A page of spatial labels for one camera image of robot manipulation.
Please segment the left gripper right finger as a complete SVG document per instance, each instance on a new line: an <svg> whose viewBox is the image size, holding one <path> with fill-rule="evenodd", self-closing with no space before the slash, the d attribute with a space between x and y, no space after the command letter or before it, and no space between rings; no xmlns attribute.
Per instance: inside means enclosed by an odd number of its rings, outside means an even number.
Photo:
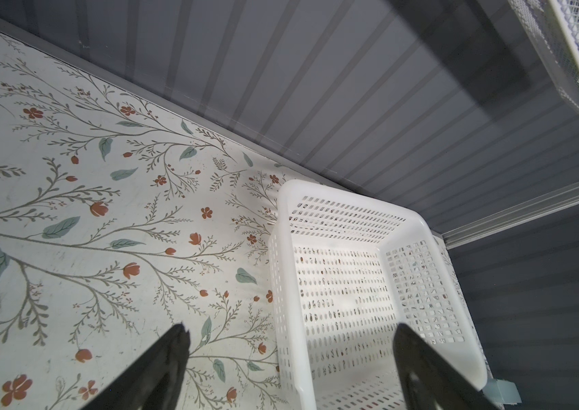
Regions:
<svg viewBox="0 0 579 410"><path fill-rule="evenodd" d="M408 409L496 408L405 323L397 326L393 352Z"/></svg>

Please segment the light blue sponge block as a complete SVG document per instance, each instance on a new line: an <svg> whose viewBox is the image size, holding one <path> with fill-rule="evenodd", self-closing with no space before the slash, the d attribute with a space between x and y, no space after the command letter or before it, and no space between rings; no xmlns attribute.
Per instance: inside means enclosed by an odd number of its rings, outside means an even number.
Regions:
<svg viewBox="0 0 579 410"><path fill-rule="evenodd" d="M497 405L516 406L523 402L516 384L503 379L489 379L482 393Z"/></svg>

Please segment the white plastic perforated basket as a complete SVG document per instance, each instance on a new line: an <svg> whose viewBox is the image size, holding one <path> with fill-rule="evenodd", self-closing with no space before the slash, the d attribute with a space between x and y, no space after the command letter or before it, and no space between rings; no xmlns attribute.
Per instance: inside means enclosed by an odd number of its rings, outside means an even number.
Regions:
<svg viewBox="0 0 579 410"><path fill-rule="evenodd" d="M482 347L443 247L416 212L321 184L278 193L269 240L282 392L294 409L402 409L408 324L475 388Z"/></svg>

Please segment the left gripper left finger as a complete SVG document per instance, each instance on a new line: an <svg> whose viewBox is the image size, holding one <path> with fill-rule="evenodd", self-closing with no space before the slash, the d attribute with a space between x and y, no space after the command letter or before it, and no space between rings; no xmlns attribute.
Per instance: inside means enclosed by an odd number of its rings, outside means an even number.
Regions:
<svg viewBox="0 0 579 410"><path fill-rule="evenodd" d="M84 407L174 409L189 356L190 333L176 324Z"/></svg>

